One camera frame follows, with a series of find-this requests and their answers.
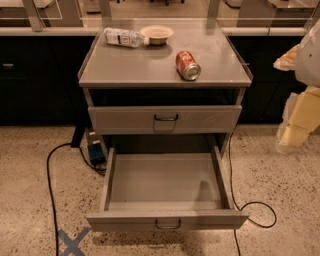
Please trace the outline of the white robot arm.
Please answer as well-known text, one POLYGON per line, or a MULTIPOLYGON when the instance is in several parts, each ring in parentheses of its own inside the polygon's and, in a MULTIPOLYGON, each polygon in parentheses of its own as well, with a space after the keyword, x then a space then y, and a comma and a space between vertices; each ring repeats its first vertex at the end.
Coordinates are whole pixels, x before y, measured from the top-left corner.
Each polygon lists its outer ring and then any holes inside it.
POLYGON ((273 66, 293 70, 296 80, 306 85, 304 92, 290 94, 277 132, 277 150, 290 153, 320 126, 320 20, 273 66))

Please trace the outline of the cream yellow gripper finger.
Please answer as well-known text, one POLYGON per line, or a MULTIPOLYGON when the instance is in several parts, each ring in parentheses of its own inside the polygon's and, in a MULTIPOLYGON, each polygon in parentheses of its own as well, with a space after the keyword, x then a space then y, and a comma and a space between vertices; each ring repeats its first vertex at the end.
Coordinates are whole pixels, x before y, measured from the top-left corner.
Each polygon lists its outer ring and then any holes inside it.
POLYGON ((291 93, 282 118, 276 149, 286 154, 301 147, 320 126, 320 88, 308 86, 301 94, 291 93))

